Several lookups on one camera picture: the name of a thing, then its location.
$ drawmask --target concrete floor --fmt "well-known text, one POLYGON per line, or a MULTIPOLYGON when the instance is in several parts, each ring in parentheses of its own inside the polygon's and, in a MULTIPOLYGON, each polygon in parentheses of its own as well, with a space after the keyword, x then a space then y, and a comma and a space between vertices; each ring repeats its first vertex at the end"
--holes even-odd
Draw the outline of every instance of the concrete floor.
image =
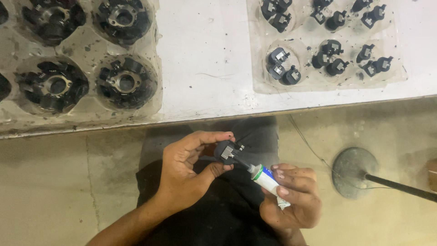
MULTIPOLYGON (((437 158, 436 108, 437 99, 425 98, 291 116, 329 165, 342 149, 363 147, 381 164, 381 177, 427 190, 425 163, 437 158)), ((289 115, 277 118, 281 161, 318 174, 323 218, 303 230, 309 245, 436 245, 437 204, 388 189, 342 198, 289 115)), ((144 135, 117 130, 0 141, 1 245, 84 245, 133 209, 144 135)))

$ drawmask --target clear plastic packaging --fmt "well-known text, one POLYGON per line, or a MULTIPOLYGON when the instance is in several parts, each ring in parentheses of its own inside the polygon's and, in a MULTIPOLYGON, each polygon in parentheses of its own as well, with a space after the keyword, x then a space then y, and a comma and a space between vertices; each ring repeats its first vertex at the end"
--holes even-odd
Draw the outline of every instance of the clear plastic packaging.
POLYGON ((162 117, 157 114, 162 105, 161 61, 156 53, 159 38, 155 12, 158 0, 140 0, 141 11, 147 13, 148 26, 133 44, 117 42, 96 23, 96 11, 101 2, 108 0, 79 0, 86 21, 59 45, 48 45, 23 18, 22 9, 33 6, 29 0, 2 0, 8 19, 0 25, 0 73, 11 84, 11 92, 0 101, 0 138, 80 129, 102 129, 124 126, 139 121, 154 122, 162 117), (140 63, 147 75, 147 94, 143 105, 122 108, 102 95, 99 85, 104 83, 99 74, 112 62, 125 58, 140 63), (37 65, 44 61, 65 61, 78 69, 88 80, 89 90, 77 104, 54 112, 30 102, 17 81, 23 73, 41 72, 37 65))
POLYGON ((287 28, 280 33, 273 25, 272 19, 266 20, 262 14, 262 0, 247 1, 249 15, 249 31, 252 52, 253 87, 258 93, 273 94, 288 91, 332 91, 337 89, 382 88, 388 83, 405 81, 407 74, 402 66, 402 47, 398 42, 395 25, 395 10, 397 1, 375 0, 361 11, 353 12, 354 0, 334 0, 321 12, 328 20, 335 11, 347 11, 344 25, 335 30, 327 28, 327 21, 320 25, 311 17, 315 12, 313 0, 294 0, 284 13, 291 14, 287 28), (375 6, 385 4, 384 19, 376 21, 372 28, 368 28, 361 20, 363 15, 375 6), (332 55, 330 62, 340 58, 349 62, 344 72, 331 76, 326 67, 315 68, 312 65, 313 56, 321 51, 322 46, 329 40, 341 43, 343 53, 332 55), (371 57, 357 63, 357 56, 363 45, 374 44, 371 57), (275 80, 268 72, 267 57, 281 47, 290 52, 288 59, 282 63, 286 71, 295 66, 301 73, 300 81, 295 85, 285 85, 275 80), (370 77, 363 66, 370 60, 376 62, 379 58, 393 57, 390 69, 370 77))

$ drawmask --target glue tube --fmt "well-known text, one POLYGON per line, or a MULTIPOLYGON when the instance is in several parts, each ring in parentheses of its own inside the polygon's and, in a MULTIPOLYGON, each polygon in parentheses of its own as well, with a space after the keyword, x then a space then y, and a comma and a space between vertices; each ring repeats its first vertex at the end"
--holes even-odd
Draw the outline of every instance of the glue tube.
POLYGON ((248 171, 251 173, 250 177, 253 181, 255 181, 255 183, 261 185, 261 187, 268 190, 270 193, 274 194, 277 197, 277 204, 281 208, 281 210, 284 210, 284 208, 291 205, 289 202, 285 201, 277 195, 276 187, 278 187, 279 184, 276 182, 276 180, 274 180, 272 172, 268 170, 265 166, 263 166, 262 164, 259 164, 258 166, 250 164, 248 171))

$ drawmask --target hand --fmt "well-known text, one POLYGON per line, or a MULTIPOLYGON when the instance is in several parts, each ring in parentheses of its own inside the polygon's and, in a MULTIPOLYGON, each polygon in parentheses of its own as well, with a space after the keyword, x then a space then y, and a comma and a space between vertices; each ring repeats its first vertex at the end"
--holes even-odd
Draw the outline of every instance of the hand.
POLYGON ((277 198, 262 189, 265 199, 260 206, 263 220, 282 234, 293 229, 313 228, 320 220, 322 202, 318 197, 317 177, 310 168, 298 168, 290 164, 272 166, 273 176, 280 184, 277 194, 291 206, 281 210, 277 198))
POLYGON ((195 204, 216 177, 233 169, 233 165, 214 162, 199 174, 193 171, 199 157, 224 140, 235 141, 234 134, 197 131, 165 147, 160 186, 153 199, 171 214, 195 204))

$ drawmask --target round metal base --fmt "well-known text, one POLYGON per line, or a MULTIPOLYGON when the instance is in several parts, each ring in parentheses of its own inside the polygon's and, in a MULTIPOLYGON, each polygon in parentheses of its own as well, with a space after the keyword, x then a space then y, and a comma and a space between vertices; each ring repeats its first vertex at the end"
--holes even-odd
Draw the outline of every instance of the round metal base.
POLYGON ((379 164, 363 148, 352 147, 338 154, 332 166, 332 182, 345 198, 357 199, 365 195, 372 182, 365 180, 366 173, 377 175, 379 164))

